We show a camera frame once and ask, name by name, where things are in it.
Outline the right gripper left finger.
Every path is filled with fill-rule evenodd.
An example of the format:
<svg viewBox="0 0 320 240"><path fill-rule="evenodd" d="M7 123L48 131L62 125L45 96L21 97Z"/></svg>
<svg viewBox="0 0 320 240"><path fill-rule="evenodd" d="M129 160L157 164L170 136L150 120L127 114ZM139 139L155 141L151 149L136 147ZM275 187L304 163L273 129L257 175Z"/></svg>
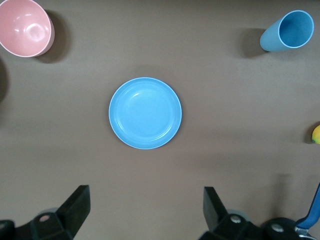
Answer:
<svg viewBox="0 0 320 240"><path fill-rule="evenodd" d="M56 210L38 214L19 227L9 219L0 221L2 240L72 240L91 210L90 187L80 185Z"/></svg>

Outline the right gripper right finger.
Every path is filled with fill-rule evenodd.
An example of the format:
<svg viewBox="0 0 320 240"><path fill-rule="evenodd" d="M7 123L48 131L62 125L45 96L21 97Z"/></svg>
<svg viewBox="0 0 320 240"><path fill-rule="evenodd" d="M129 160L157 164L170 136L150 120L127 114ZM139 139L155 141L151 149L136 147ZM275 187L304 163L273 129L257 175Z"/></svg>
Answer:
<svg viewBox="0 0 320 240"><path fill-rule="evenodd" d="M238 213L229 213L213 187L203 190L203 215L208 226L201 240L295 240L293 222L273 218L254 225Z"/></svg>

